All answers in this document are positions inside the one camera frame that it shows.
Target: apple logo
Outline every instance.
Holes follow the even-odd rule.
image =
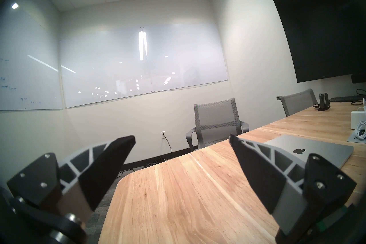
[[[296,149],[294,150],[294,153],[297,153],[297,154],[302,154],[304,151],[306,151],[305,149],[301,150],[301,149]]]

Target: baseboard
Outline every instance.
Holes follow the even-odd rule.
[[[133,169],[133,168],[136,168],[136,167],[145,166],[145,164],[154,162],[159,157],[162,157],[162,158],[165,158],[165,159],[171,159],[171,158],[179,157],[181,155],[184,155],[184,154],[187,154],[187,153],[190,153],[190,152],[191,152],[190,148],[187,148],[187,149],[183,149],[183,150],[173,151],[172,153],[159,155],[157,157],[148,158],[146,160],[140,160],[140,161],[127,163],[127,164],[122,165],[121,171],[130,170],[130,169]]]

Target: wall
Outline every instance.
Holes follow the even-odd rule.
[[[68,36],[104,31],[123,25],[215,22],[209,0],[132,0],[65,12],[61,40]],[[228,81],[85,105],[65,111],[65,146],[82,146],[126,135],[136,145],[126,163],[170,152],[161,138],[165,131],[173,151],[188,148],[185,133],[195,126],[196,103],[233,97]],[[197,140],[194,134],[194,145]]]
[[[350,76],[297,83],[290,49],[273,0],[211,0],[239,117],[251,129],[285,117],[278,95],[312,88],[315,95],[355,95],[366,84]]]
[[[49,0],[17,2],[54,37],[57,47],[60,13]],[[0,186],[42,153],[64,156],[64,116],[61,110],[0,111]]]

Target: chair backrest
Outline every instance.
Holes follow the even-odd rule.
[[[287,96],[277,96],[277,99],[281,100],[286,117],[318,103],[311,88]]]
[[[194,115],[199,149],[227,140],[230,134],[242,133],[234,98],[195,104]]]

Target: wooden table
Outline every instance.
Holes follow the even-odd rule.
[[[286,134],[354,146],[342,168],[357,182],[349,204],[365,188],[366,145],[346,142],[356,108],[311,107],[239,137],[263,143]],[[224,141],[123,178],[99,243],[275,243],[278,228]]]

